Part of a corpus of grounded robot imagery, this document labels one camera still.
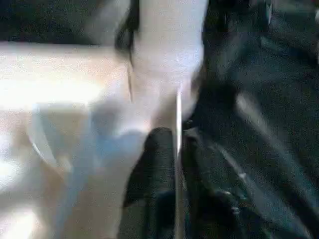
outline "white fabric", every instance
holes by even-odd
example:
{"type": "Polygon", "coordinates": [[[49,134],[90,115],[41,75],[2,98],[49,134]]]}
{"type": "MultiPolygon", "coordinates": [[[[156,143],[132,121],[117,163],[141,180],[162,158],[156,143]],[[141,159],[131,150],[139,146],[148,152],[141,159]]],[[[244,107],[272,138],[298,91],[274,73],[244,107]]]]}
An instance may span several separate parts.
{"type": "Polygon", "coordinates": [[[0,239],[116,238],[146,135],[178,88],[193,104],[206,4],[141,0],[134,72],[111,48],[0,45],[0,239]]]}

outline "black fabric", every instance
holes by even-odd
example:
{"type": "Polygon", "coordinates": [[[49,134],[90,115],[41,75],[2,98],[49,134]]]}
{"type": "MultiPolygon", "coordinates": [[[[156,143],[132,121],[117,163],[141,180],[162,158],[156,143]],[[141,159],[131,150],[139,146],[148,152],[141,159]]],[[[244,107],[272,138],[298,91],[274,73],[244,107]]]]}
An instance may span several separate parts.
{"type": "Polygon", "coordinates": [[[133,170],[125,207],[146,203],[143,238],[173,238],[175,217],[173,141],[170,129],[156,128],[145,141],[145,151],[133,170]]]}

